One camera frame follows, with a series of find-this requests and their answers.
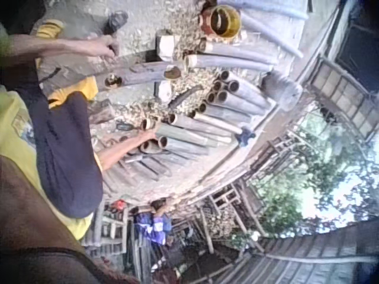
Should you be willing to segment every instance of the person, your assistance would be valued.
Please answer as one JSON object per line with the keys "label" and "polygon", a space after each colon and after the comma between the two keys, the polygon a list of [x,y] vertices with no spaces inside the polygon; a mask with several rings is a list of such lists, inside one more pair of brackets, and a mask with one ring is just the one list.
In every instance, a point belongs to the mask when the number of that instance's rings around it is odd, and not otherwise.
{"label": "person", "polygon": [[112,43],[111,36],[7,36],[0,25],[0,273],[6,283],[137,283],[115,282],[77,240],[101,201],[101,172],[154,132],[94,154],[87,115],[94,78],[46,98],[34,61],[65,53],[113,58]]}
{"label": "person", "polygon": [[170,247],[174,238],[168,235],[171,231],[171,219],[166,215],[171,199],[153,201],[147,210],[139,210],[134,216],[136,231],[144,238],[159,245]]}

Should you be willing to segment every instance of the orange container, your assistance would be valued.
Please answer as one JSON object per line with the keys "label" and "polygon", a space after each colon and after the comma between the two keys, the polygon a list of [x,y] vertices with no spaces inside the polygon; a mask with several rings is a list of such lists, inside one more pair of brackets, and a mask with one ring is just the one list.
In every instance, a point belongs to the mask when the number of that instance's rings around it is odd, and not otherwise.
{"label": "orange container", "polygon": [[241,16],[228,5],[208,8],[199,17],[200,27],[207,36],[233,38],[241,29]]}

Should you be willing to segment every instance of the bamboo pole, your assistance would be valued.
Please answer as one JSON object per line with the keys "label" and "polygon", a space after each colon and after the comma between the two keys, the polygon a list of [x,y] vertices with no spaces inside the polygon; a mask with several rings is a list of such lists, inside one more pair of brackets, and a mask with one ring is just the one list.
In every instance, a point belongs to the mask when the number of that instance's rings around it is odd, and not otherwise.
{"label": "bamboo pole", "polygon": [[204,231],[205,231],[205,238],[207,239],[209,253],[213,254],[214,253],[213,243],[212,243],[211,236],[209,234],[207,220],[205,218],[204,211],[203,211],[202,207],[200,207],[200,215],[201,215],[201,220],[203,222],[203,227],[204,227]]}
{"label": "bamboo pole", "polygon": [[215,276],[217,276],[217,275],[223,273],[225,270],[228,270],[228,269],[231,268],[232,266],[233,266],[233,263],[229,263],[229,264],[225,265],[224,267],[220,268],[219,270],[217,270],[217,271],[215,271],[215,272],[212,272],[212,273],[210,273],[209,275],[204,276],[204,277],[202,277],[202,278],[200,278],[200,279],[197,279],[197,280],[195,280],[195,281],[192,281],[192,282],[190,282],[189,284],[198,284],[198,283],[201,283],[201,282],[203,282],[203,281],[205,281],[205,280],[207,280],[207,279],[210,279],[210,278],[212,278],[212,277],[215,277]]}
{"label": "bamboo pole", "polygon": [[338,256],[338,257],[288,257],[279,256],[269,253],[254,253],[257,256],[267,257],[269,259],[284,260],[286,262],[313,263],[313,264],[330,264],[330,263],[378,263],[379,257],[373,254],[363,254],[356,256]]}
{"label": "bamboo pole", "polygon": [[[245,224],[243,223],[241,217],[239,216],[239,214],[238,214],[236,208],[233,207],[233,210],[234,210],[234,212],[235,212],[235,218],[236,218],[236,221],[237,221],[239,227],[241,228],[241,230],[242,230],[242,232],[243,232],[244,234],[247,234],[247,233],[248,233],[248,230],[246,229]],[[258,244],[256,241],[253,241],[253,240],[249,239],[249,240],[248,240],[248,244],[249,244],[249,246],[251,246],[251,247],[256,247],[261,253],[263,253],[263,252],[265,251],[265,250],[263,249],[263,247],[261,247],[261,245]]]}
{"label": "bamboo pole", "polygon": [[[234,190],[238,192],[238,190],[236,189],[234,184],[232,184],[232,188],[234,188]],[[268,234],[266,233],[265,229],[263,229],[263,227],[262,227],[261,223],[259,222],[257,216],[253,212],[253,209],[251,208],[250,203],[248,201],[248,197],[246,196],[246,194],[243,190],[244,190],[244,188],[242,188],[242,190],[239,192],[239,195],[242,198],[243,204],[245,204],[245,207],[248,210],[248,213],[250,214],[251,218],[254,220],[254,223],[256,225],[257,230],[260,232],[260,234],[263,237],[267,237]]]}

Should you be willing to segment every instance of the wooden beam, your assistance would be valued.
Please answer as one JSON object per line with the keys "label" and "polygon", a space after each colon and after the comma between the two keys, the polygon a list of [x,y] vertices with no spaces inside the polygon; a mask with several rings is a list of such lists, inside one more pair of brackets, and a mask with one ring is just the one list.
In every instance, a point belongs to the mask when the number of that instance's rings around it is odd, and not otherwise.
{"label": "wooden beam", "polygon": [[200,215],[201,215],[201,220],[202,220],[203,226],[204,226],[205,238],[207,240],[209,253],[213,254],[214,253],[213,243],[212,243],[211,235],[209,234],[207,220],[205,218],[204,211],[203,211],[202,207],[200,207]]}

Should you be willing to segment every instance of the tree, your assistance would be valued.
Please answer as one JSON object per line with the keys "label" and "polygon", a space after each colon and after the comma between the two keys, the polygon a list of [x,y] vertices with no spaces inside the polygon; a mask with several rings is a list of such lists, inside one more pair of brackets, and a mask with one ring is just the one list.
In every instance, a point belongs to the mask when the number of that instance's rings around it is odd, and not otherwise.
{"label": "tree", "polygon": [[[322,118],[310,120],[306,126],[307,130],[299,128],[298,135],[312,147],[303,145],[295,149],[300,164],[291,165],[276,176],[252,181],[268,206],[261,218],[267,232],[275,236],[323,233],[344,225],[347,213],[354,221],[379,216],[379,185],[375,178],[379,176],[379,165],[367,155],[370,147],[359,147],[340,125],[325,128]],[[350,179],[359,182],[343,201],[337,201],[336,190]],[[315,194],[320,214],[303,218],[298,211],[298,196],[309,189]],[[323,212],[331,209],[338,214],[328,219]]]}

